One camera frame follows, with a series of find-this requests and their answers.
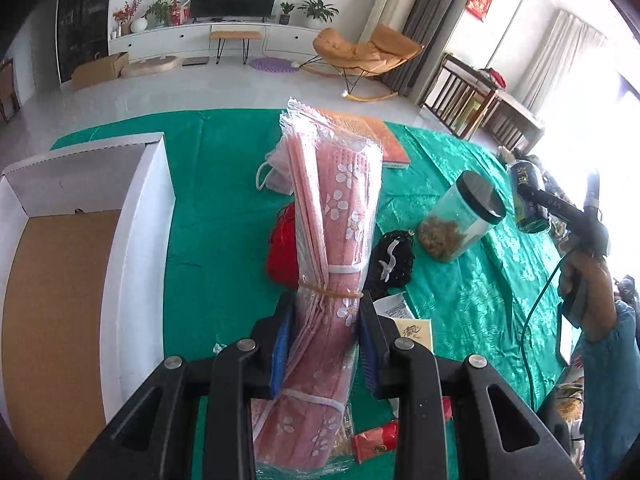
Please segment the blue sleeved forearm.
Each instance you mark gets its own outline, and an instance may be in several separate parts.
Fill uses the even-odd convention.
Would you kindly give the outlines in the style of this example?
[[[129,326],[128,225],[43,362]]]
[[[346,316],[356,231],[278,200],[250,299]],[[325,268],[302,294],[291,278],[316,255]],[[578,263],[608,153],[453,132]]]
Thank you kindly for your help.
[[[584,471],[607,479],[639,435],[639,349],[636,312],[616,302],[616,325],[598,342],[582,342],[585,372]]]

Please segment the person's right hand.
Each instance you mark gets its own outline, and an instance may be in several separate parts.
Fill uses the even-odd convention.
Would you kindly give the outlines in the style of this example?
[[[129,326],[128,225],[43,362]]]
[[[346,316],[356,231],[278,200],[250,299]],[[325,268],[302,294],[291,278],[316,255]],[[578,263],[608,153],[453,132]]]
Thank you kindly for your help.
[[[594,258],[579,248],[571,249],[561,264],[560,295],[563,299],[573,290],[574,275],[586,285],[586,306],[579,326],[586,341],[596,344],[614,330],[617,313],[613,282],[603,258]]]

